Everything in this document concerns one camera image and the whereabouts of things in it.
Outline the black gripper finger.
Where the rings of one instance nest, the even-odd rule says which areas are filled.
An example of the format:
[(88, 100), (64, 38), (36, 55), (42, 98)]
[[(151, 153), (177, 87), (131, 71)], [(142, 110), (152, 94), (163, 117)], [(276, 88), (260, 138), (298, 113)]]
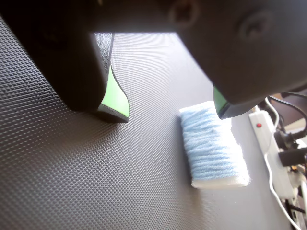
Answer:
[(88, 18), (100, 0), (3, 0), (0, 14), (49, 84), (71, 109), (127, 123), (128, 97), (111, 65), (113, 33)]
[(306, 1), (167, 0), (165, 11), (212, 81), (221, 119), (306, 84)]

